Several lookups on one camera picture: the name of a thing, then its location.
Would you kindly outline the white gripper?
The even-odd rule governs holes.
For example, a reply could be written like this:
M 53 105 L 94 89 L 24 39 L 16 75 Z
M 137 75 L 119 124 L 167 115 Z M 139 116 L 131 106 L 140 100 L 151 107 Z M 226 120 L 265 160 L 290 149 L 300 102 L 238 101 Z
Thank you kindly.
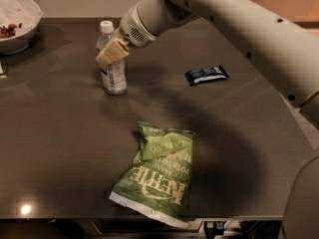
M 142 23 L 138 13 L 138 6 L 131 7 L 121 19 L 120 28 L 126 39 L 133 47 L 143 48 L 156 40 Z M 114 38 L 100 51 L 96 60 L 103 65 L 112 64 L 129 54 L 129 45 L 120 38 Z

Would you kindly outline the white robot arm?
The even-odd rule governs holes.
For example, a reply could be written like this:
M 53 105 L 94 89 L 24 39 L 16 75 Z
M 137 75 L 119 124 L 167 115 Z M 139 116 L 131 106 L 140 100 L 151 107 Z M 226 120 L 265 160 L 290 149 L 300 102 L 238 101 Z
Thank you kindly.
M 122 18 L 97 61 L 109 65 L 170 28 L 212 24 L 295 110 L 319 127 L 319 39 L 250 0 L 141 0 Z

